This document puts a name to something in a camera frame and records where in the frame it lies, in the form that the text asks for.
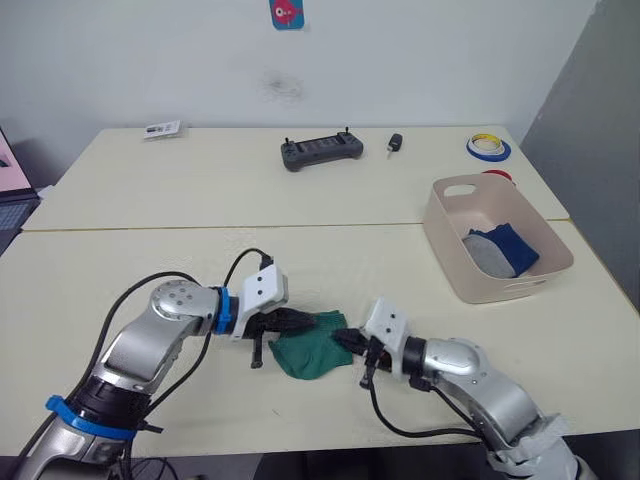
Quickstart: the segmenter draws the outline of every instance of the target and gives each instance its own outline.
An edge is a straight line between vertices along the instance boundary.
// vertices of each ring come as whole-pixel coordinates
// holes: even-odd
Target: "beige plastic basket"
[[[480,270],[462,239],[510,223],[540,258],[518,278],[495,278]],[[468,303],[526,297],[573,264],[573,255],[506,178],[491,173],[444,178],[433,184],[424,231],[458,296]]]

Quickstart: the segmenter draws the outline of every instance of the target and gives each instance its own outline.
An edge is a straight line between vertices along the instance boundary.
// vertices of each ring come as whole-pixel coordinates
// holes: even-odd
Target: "blue ring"
[[[502,142],[502,145],[504,145],[504,152],[502,152],[500,155],[481,155],[471,150],[469,148],[469,143],[467,143],[467,152],[469,152],[474,157],[479,158],[480,160],[484,160],[485,162],[501,162],[509,158],[509,155],[511,155],[511,147],[504,140],[500,141]]]
[[[67,404],[64,403],[64,398],[60,395],[51,395],[49,400],[47,400],[46,407],[47,410],[57,413],[62,421],[70,427],[90,435],[111,438],[113,440],[132,440],[136,436],[136,433],[138,433],[136,430],[105,427],[104,425],[98,425],[97,423],[85,420],[76,415]]]
[[[222,335],[226,333],[227,325],[231,321],[231,299],[229,298],[229,290],[226,287],[220,287],[219,291],[222,302],[215,333]]]

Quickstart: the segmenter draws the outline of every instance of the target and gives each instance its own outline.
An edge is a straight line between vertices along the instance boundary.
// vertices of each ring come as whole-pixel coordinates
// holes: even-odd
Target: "black remote controller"
[[[333,137],[315,138],[304,142],[294,142],[286,138],[280,147],[284,166],[292,172],[297,172],[306,165],[341,158],[358,158],[362,155],[363,149],[362,142],[349,133],[348,127]]]

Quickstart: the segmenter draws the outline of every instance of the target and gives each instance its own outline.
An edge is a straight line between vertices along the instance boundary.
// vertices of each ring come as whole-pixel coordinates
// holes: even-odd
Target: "gray cloth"
[[[496,278],[513,278],[516,272],[502,250],[491,240],[471,234],[462,240],[478,268]]]

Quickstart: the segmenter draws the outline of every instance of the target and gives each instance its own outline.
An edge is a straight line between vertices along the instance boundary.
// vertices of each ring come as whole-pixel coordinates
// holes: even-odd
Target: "robotic arm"
[[[275,329],[264,314],[287,300],[287,278],[274,264],[245,279],[237,297],[225,287],[186,280],[158,286],[147,309],[117,334],[77,394],[68,402],[49,399],[47,408],[57,417],[16,478],[73,478],[74,472],[109,478],[109,467],[138,430],[161,431],[144,418],[184,339],[213,332],[239,340],[251,332],[261,341],[265,329]],[[254,368],[262,365],[259,353],[254,351]]]
[[[388,369],[390,361],[395,378],[408,378],[418,390],[438,388],[464,407],[494,470],[508,478],[597,480],[562,439],[568,430],[564,419],[545,416],[520,385],[491,366],[478,345],[412,337],[407,317],[382,298],[364,329],[370,339],[363,387],[373,388],[376,366]]]

